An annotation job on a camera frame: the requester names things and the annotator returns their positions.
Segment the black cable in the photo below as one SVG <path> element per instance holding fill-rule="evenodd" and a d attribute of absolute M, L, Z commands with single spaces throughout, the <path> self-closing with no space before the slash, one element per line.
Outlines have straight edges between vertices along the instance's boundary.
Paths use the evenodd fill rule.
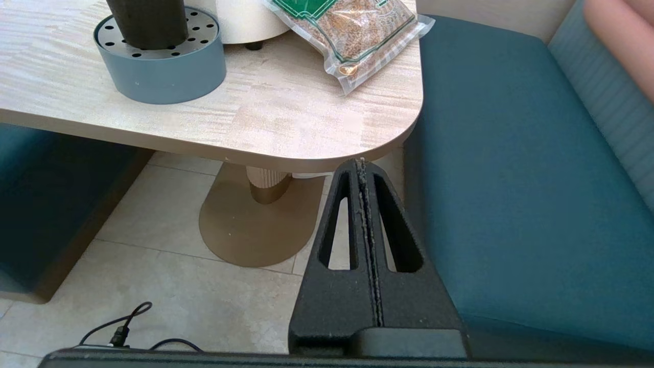
<path fill-rule="evenodd" d="M 185 344 L 185 345 L 187 345 L 187 346 L 190 346 L 190 347 L 193 348 L 193 350 L 195 350 L 196 352 L 204 352 L 204 350 L 202 350 L 201 348 L 198 348 L 198 346 L 195 345 L 194 343 L 192 343 L 192 342 L 190 342 L 190 341 L 186 341 L 186 340 L 184 340 L 184 339 L 165 339 L 165 340 L 163 340 L 163 341 L 157 342 L 157 343 L 156 343 L 155 345 L 153 345 L 152 348 L 150 348 L 149 350 L 157 350 L 157 348 L 159 348 L 160 346 L 162 346 L 162 345 L 166 345 L 166 344 L 170 344 L 171 342 L 179 342 L 179 343 L 181 343 L 181 344 Z"/>
<path fill-rule="evenodd" d="M 92 329 L 92 330 L 89 331 L 89 332 L 88 332 L 84 337 L 82 337 L 82 340 L 80 340 L 80 343 L 79 343 L 79 344 L 80 344 L 80 345 L 84 345 L 84 342 L 86 341 L 86 339 L 88 339 L 88 338 L 89 338 L 91 335 L 93 335 L 94 333 L 100 331 L 101 329 L 103 329 L 103 328 L 105 328 L 105 327 L 111 326 L 111 325 L 113 325 L 114 323 L 118 323 L 118 322 L 125 321 L 125 320 L 127 320 L 127 322 L 125 322 L 125 324 L 124 324 L 122 327 L 125 329 L 125 331 L 128 332 L 129 329 L 126 329 L 126 327 L 127 327 L 127 326 L 129 325 L 129 323 L 131 322 L 131 319 L 134 318 L 134 317 L 136 317 L 136 316 L 140 316 L 141 314 L 147 312 L 148 310 L 150 310 L 150 308 L 152 308 L 152 303 L 151 303 L 151 302 L 141 303 L 138 307 L 136 307 L 136 309 L 135 309 L 135 310 L 134 310 L 134 311 L 133 311 L 129 316 L 124 316 L 124 317 L 121 317 L 121 318 L 115 319 L 115 320 L 113 320 L 113 321 L 107 322 L 107 323 L 105 323 L 105 324 L 103 324 L 103 325 L 100 325 L 100 326 L 98 326 L 98 327 Z"/>

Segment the green label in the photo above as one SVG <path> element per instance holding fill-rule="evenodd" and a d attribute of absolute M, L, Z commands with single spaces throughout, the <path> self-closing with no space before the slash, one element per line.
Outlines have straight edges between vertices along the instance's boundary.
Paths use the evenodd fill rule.
<path fill-rule="evenodd" d="M 295 18 L 320 18 L 338 0 L 273 0 Z"/>

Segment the vacuum-sealed bag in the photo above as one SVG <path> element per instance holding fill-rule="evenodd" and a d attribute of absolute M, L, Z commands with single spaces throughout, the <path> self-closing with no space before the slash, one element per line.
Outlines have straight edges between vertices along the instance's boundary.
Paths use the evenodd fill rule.
<path fill-rule="evenodd" d="M 386 66 L 434 20 L 402 0 L 263 0 L 325 57 L 346 94 Z"/>

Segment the wooden tabletop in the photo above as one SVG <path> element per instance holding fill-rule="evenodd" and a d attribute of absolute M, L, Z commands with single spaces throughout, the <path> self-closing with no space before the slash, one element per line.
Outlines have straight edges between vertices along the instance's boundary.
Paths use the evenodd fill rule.
<path fill-rule="evenodd" d="M 404 0 L 415 10 L 415 0 Z M 286 172 L 331 171 L 400 145 L 422 106 L 411 43 L 348 96 L 289 31 L 260 51 L 226 46 L 226 80 L 175 105 L 121 95 L 93 40 L 104 0 L 0 3 L 0 122 Z"/>

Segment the table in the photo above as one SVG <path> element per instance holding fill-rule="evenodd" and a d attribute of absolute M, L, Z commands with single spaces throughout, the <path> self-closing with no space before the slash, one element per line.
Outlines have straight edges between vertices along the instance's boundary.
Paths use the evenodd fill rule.
<path fill-rule="evenodd" d="M 311 237 L 322 179 L 289 173 L 380 158 L 421 110 L 418 42 L 344 97 L 322 56 L 292 32 L 260 51 L 226 46 L 226 80 L 202 98 L 132 101 L 115 89 L 92 37 L 110 13 L 102 0 L 2 2 L 0 121 L 224 161 L 199 226 L 209 249 L 238 265 L 281 262 Z"/>

